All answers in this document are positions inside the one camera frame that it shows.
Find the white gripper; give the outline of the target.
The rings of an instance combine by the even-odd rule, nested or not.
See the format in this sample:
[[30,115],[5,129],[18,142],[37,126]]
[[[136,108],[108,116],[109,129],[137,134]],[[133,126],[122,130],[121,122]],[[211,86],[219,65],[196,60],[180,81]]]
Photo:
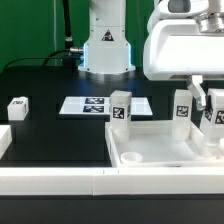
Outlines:
[[203,78],[224,79],[224,0],[154,0],[143,50],[150,80],[187,78],[198,111],[206,108]]

